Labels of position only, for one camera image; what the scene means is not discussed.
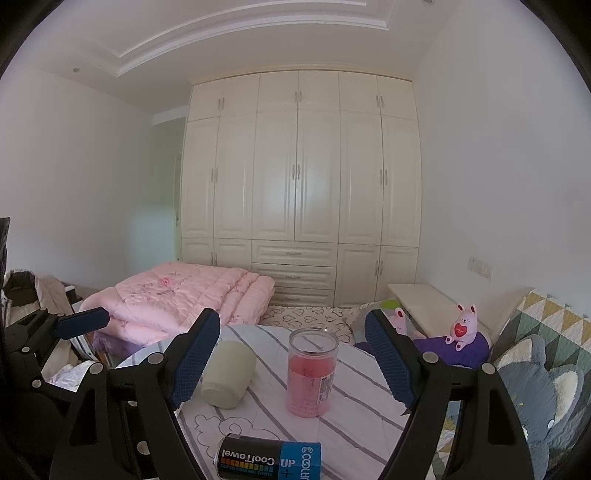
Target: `cylindrical container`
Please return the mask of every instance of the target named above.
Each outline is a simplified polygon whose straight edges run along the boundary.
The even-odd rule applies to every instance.
[[[217,447],[213,459],[219,478],[319,480],[322,454],[319,443],[282,442],[231,433]]]
[[[234,408],[255,372],[256,355],[241,342],[224,340],[213,349],[201,382],[203,399],[219,408]]]
[[[339,339],[333,332],[302,328],[290,335],[287,365],[287,410],[311,418],[329,408]]]

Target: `blue rubber grip pad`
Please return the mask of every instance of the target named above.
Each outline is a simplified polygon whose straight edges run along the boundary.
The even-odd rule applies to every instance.
[[[219,335],[220,317],[212,312],[174,372],[174,388],[169,399],[174,408],[193,396]]]
[[[411,408],[415,403],[415,395],[411,388],[411,372],[372,312],[365,317],[365,337],[392,396],[404,403],[406,408]]]
[[[109,320],[109,312],[103,307],[75,313],[74,315],[60,318],[54,330],[54,335],[62,340],[69,340],[70,338],[106,327]]]

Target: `pink comforter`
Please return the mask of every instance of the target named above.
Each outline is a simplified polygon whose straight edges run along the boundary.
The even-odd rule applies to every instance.
[[[188,331],[205,308],[217,311],[222,325],[257,324],[274,286],[243,268],[169,262],[95,293],[80,309],[104,307],[111,321],[100,332],[145,346]]]

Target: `jar lid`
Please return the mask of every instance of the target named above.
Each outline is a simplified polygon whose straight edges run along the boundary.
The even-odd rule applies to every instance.
[[[322,356],[338,348],[339,338],[326,329],[300,328],[291,333],[290,345],[299,353]]]

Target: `red heart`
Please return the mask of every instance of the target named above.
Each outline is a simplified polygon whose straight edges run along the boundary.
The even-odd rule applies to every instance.
[[[462,325],[461,323],[456,323],[453,327],[453,331],[458,338],[461,338],[468,331],[468,327],[466,325]]]

